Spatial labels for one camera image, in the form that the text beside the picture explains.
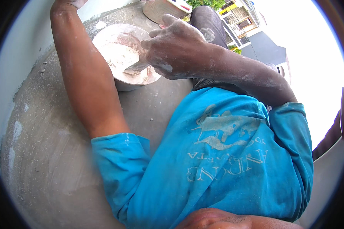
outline person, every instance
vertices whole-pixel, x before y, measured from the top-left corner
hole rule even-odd
[[[228,50],[210,7],[194,9],[192,25],[163,15],[165,28],[141,42],[140,61],[170,80],[193,78],[194,87],[151,158],[77,15],[86,1],[56,0],[51,27],[114,216],[127,228],[299,228],[292,222],[310,199],[312,143],[286,80]]]

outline bucket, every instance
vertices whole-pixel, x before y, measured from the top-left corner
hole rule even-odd
[[[175,16],[176,18],[179,18],[181,16],[190,14],[191,11],[192,7],[190,7],[189,4],[187,4],[183,0],[176,0],[176,2],[172,0],[147,1],[143,8],[144,15],[160,25],[163,25],[163,14],[170,14],[172,16]]]
[[[144,39],[149,39],[150,36],[147,31],[129,24],[113,24],[107,26],[101,30],[93,39],[93,44],[102,54],[106,61],[110,58],[109,53],[105,52],[105,46],[109,43],[122,44],[129,46],[134,50],[137,50],[138,53],[143,53],[145,50],[141,47],[141,41]],[[161,75],[157,74],[154,71],[152,66],[150,68],[150,75],[148,79],[142,84],[132,84],[125,82],[120,79],[119,76],[114,74],[115,85],[118,91],[131,91],[139,87],[151,84],[157,81]]]

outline dark pants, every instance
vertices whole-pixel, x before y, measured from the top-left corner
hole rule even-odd
[[[199,6],[191,12],[191,25],[202,32],[207,42],[228,49],[226,33],[218,14],[209,6]],[[193,79],[193,91],[202,88],[217,87],[235,92],[237,94],[248,93],[234,84],[208,79]]]

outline sky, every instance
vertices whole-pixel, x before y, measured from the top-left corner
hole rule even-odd
[[[344,86],[344,60],[338,44],[311,0],[253,0],[267,27],[263,31],[285,47],[291,87],[304,104],[315,149],[333,125]]]

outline worker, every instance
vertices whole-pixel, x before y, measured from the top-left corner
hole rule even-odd
[[[228,50],[210,7],[192,12],[195,27],[163,15],[165,28],[141,42],[140,61],[195,83],[150,157],[78,17],[86,1],[56,0],[50,19],[64,85],[115,218],[142,229],[300,228],[292,222],[310,199],[312,143],[303,104],[284,77]]]

